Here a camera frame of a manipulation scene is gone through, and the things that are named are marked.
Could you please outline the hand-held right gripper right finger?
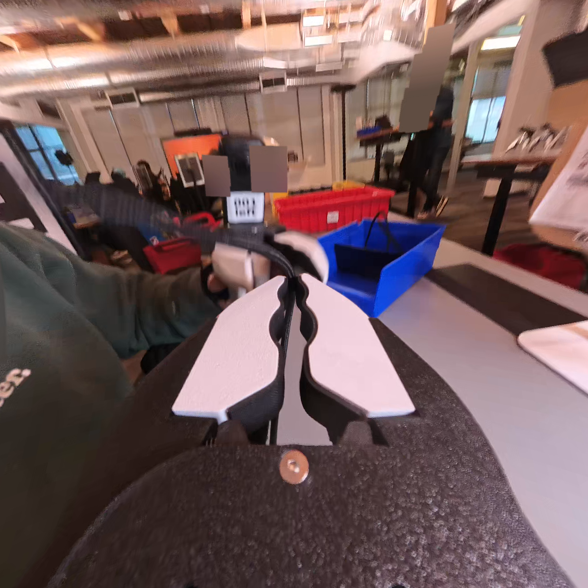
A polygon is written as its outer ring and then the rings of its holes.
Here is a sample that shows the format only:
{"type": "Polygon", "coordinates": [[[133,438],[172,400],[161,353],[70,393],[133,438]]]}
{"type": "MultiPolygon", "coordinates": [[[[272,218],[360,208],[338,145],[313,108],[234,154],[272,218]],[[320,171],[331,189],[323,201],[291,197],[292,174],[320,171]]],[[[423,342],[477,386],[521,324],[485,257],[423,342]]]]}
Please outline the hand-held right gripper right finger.
{"type": "Polygon", "coordinates": [[[305,340],[299,390],[306,413],[333,445],[350,423],[359,423],[368,443],[385,445],[377,421],[416,416],[416,407],[374,320],[309,274],[298,277],[296,302],[305,340]]]}

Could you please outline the person's left forearm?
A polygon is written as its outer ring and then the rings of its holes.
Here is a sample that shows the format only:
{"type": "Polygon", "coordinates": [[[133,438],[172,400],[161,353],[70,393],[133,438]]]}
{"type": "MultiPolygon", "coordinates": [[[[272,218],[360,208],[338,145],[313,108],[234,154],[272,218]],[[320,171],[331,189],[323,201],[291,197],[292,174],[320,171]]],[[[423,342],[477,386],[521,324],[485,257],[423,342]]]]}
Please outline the person's left forearm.
{"type": "Polygon", "coordinates": [[[95,269],[96,326],[122,359],[180,343],[220,313],[202,289],[199,269],[177,275],[95,269]]]}

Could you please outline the orange wall display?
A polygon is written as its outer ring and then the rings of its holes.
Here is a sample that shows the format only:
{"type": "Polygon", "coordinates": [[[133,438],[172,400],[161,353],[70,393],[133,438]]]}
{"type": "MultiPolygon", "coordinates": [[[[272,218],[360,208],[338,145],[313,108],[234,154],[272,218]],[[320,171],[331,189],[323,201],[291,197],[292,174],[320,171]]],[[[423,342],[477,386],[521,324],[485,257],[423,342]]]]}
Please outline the orange wall display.
{"type": "Polygon", "coordinates": [[[222,134],[219,133],[162,139],[160,143],[172,177],[175,178],[179,174],[175,156],[196,153],[202,158],[202,155],[210,155],[212,152],[216,152],[221,139],[222,134]]]}

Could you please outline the red plastic bin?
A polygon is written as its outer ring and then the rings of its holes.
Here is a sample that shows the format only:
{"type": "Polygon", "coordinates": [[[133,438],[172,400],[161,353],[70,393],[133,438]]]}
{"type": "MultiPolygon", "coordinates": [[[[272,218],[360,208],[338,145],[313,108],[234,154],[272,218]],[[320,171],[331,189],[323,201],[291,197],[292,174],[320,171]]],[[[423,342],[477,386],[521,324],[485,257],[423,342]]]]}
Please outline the red plastic bin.
{"type": "Polygon", "coordinates": [[[275,203],[275,214],[289,231],[318,234],[354,222],[387,215],[396,192],[378,187],[324,190],[288,196],[275,203]]]}

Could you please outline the silver air duct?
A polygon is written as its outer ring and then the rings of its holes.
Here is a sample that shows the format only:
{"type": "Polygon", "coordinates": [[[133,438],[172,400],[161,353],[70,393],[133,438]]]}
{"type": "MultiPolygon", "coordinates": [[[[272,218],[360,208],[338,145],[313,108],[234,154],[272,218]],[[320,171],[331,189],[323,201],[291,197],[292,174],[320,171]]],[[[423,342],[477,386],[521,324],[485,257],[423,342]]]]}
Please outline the silver air duct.
{"type": "Polygon", "coordinates": [[[203,77],[257,77],[266,70],[355,76],[386,63],[409,61],[423,35],[407,28],[305,30],[298,23],[201,32],[126,42],[77,42],[1,53],[1,99],[90,89],[165,84],[203,77]]]}

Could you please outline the yellow plastic bin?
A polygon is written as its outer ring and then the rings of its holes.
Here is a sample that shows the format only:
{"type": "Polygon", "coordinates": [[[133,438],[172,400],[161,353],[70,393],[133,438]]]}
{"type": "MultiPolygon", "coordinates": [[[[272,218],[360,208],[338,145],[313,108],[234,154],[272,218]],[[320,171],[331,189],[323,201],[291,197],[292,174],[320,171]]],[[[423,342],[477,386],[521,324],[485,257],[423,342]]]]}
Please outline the yellow plastic bin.
{"type": "Polygon", "coordinates": [[[265,194],[265,203],[273,205],[276,201],[278,201],[280,199],[287,198],[289,196],[311,194],[311,193],[315,193],[315,192],[328,192],[328,191],[333,191],[333,190],[353,189],[353,188],[364,187],[364,186],[365,186],[365,184],[363,182],[357,182],[357,181],[352,181],[352,180],[342,180],[339,182],[335,182],[333,185],[311,187],[311,188],[299,189],[299,190],[290,190],[288,192],[281,192],[281,193],[266,193],[265,194]]]}

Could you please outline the black floor lamp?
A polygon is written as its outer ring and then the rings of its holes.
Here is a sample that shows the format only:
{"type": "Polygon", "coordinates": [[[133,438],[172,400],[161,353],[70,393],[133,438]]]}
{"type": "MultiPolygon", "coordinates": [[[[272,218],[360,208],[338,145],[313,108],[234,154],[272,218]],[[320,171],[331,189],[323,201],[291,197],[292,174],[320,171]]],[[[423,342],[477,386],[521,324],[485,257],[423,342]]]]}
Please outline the black floor lamp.
{"type": "Polygon", "coordinates": [[[330,87],[330,93],[339,97],[340,102],[340,119],[341,119],[341,168],[342,181],[347,180],[347,108],[346,98],[350,91],[356,88],[354,84],[333,84],[330,87]]]}

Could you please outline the wooden standing desk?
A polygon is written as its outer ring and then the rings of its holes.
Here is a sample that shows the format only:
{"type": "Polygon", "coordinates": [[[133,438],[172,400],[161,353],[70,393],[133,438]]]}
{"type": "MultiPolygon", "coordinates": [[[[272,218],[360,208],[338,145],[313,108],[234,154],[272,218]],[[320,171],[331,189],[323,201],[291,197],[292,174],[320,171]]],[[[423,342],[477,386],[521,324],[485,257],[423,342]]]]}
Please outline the wooden standing desk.
{"type": "MultiPolygon", "coordinates": [[[[419,131],[411,134],[411,141],[413,142],[414,147],[412,166],[410,168],[410,174],[407,176],[407,178],[410,180],[410,183],[414,183],[415,181],[415,174],[417,173],[418,166],[417,161],[420,157],[420,153],[422,152],[424,133],[425,131],[419,131]]],[[[366,130],[358,131],[356,137],[361,147],[368,148],[374,146],[376,148],[373,178],[368,182],[370,185],[376,186],[382,183],[382,180],[380,179],[380,168],[383,146],[390,143],[397,143],[405,136],[408,136],[408,134],[400,132],[398,128],[379,129],[370,133],[368,133],[366,130]]]]}

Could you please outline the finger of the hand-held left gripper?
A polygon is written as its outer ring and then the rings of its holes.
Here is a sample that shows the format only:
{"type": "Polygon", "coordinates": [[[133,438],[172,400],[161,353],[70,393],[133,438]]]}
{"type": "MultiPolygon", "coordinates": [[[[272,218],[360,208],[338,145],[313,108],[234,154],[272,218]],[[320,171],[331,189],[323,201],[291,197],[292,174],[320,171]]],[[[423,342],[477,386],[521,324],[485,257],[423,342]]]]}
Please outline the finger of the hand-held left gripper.
{"type": "Polygon", "coordinates": [[[295,276],[306,273],[327,283],[329,260],[316,238],[301,232],[284,231],[273,236],[273,246],[290,262],[295,276]]]}

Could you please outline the wooden desk with black legs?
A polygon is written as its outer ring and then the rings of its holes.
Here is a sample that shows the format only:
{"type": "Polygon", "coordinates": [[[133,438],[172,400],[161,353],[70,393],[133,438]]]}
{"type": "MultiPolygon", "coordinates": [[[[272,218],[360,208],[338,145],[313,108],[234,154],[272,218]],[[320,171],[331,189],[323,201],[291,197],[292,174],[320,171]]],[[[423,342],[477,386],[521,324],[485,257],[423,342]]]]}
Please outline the wooden desk with black legs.
{"type": "Polygon", "coordinates": [[[477,172],[478,179],[499,180],[495,201],[481,246],[482,254],[489,257],[494,254],[512,184],[514,182],[529,182],[533,185],[541,185],[548,176],[557,157],[557,155],[504,156],[486,160],[477,159],[471,162],[477,172]]]}

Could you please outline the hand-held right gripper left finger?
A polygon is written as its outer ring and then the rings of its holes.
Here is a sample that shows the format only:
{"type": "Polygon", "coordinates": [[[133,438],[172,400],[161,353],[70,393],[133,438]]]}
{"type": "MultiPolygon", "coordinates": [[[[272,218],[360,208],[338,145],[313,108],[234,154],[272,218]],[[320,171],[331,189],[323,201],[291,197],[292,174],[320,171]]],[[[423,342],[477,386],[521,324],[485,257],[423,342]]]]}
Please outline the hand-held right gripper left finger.
{"type": "Polygon", "coordinates": [[[222,311],[172,404],[178,417],[240,423],[274,445],[285,397],[290,279],[277,276],[222,311]]]}

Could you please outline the person's left hand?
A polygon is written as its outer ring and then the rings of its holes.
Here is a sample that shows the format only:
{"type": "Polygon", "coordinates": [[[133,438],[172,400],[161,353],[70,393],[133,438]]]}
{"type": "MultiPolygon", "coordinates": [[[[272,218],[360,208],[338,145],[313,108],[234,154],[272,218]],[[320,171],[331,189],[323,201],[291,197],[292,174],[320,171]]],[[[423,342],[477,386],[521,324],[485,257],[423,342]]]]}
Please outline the person's left hand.
{"type": "Polygon", "coordinates": [[[215,303],[226,302],[230,298],[229,288],[216,276],[214,272],[203,277],[203,291],[215,303]]]}

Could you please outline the blue plastic bin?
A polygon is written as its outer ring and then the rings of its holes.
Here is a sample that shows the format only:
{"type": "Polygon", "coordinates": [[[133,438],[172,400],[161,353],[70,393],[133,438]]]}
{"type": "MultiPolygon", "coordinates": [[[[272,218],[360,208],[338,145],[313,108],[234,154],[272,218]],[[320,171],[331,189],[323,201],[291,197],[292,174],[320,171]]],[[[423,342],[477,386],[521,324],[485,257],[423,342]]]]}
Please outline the blue plastic bin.
{"type": "Polygon", "coordinates": [[[327,285],[371,318],[380,316],[432,268],[441,224],[365,219],[321,236],[327,285]]]}

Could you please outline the wooden stand with black sheet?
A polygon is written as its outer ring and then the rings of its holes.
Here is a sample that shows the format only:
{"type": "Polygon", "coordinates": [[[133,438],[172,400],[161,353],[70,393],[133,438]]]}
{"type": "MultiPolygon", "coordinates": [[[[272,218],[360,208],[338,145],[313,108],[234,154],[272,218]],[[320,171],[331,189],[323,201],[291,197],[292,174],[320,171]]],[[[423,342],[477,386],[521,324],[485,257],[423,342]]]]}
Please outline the wooden stand with black sheet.
{"type": "Polygon", "coordinates": [[[543,55],[553,86],[546,121],[562,129],[587,119],[587,29],[547,43],[543,55]]]}

